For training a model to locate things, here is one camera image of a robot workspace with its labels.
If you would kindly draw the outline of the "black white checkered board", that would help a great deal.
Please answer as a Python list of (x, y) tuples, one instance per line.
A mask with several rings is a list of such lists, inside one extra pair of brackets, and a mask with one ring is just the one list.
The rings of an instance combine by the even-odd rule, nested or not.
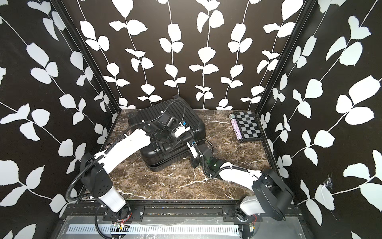
[(255, 114), (252, 111), (235, 111), (234, 115), (242, 135), (242, 141), (259, 141), (263, 139)]

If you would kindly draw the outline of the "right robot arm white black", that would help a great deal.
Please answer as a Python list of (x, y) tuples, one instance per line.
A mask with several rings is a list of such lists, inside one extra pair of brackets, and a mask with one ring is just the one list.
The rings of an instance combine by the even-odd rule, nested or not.
[(273, 170), (246, 169), (208, 153), (193, 153), (191, 164), (194, 168), (202, 166), (209, 179), (232, 182), (253, 192), (252, 196), (245, 196), (236, 204), (235, 215), (239, 220), (246, 221), (259, 214), (277, 221), (285, 219), (285, 211), (294, 199), (294, 193)]

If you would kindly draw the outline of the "black ribbed hard-shell suitcase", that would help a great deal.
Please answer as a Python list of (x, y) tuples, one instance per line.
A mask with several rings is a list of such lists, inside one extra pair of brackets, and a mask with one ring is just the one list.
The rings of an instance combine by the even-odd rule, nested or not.
[(158, 128), (150, 136), (151, 143), (140, 149), (145, 165), (154, 172), (191, 156), (187, 142), (206, 137), (204, 122), (179, 95), (132, 113), (128, 119), (130, 125), (143, 121)]

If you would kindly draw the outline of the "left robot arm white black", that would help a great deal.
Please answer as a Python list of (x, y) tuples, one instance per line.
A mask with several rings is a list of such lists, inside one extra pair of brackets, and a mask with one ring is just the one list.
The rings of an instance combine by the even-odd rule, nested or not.
[(182, 123), (174, 127), (157, 122), (141, 122), (129, 135), (123, 133), (106, 150), (95, 155), (86, 154), (82, 159), (80, 173), (76, 179), (80, 180), (90, 195), (98, 200), (102, 206), (118, 213), (127, 207), (126, 200), (114, 186), (110, 177), (120, 164), (139, 150), (154, 142), (177, 143), (181, 135), (189, 130)]

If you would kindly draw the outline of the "purple glitter tube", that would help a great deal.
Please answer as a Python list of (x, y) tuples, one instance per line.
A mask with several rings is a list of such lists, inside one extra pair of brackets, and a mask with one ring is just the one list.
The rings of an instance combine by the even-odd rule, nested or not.
[(239, 124), (236, 120), (236, 117), (235, 117), (235, 114), (230, 114), (229, 115), (229, 119), (231, 121), (231, 124), (232, 124), (232, 127), (233, 127), (233, 130), (235, 132), (235, 135), (236, 135), (236, 138), (238, 141), (242, 141), (243, 140), (243, 136), (240, 132), (240, 128), (239, 128)]

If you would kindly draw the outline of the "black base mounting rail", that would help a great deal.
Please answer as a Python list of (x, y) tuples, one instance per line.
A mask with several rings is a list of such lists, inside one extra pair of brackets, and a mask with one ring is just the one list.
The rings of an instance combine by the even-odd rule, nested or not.
[[(239, 220), (235, 200), (128, 200), (132, 214), (127, 222), (142, 222), (149, 217), (221, 217), (224, 222), (243, 224)], [(94, 216), (98, 207), (95, 201), (69, 204), (62, 215), (68, 216)], [(105, 212), (104, 208), (99, 211), (101, 219), (115, 222), (112, 214)], [(298, 206), (289, 206), (284, 213), (285, 219), (297, 218), (299, 222), (305, 223), (301, 210)]]

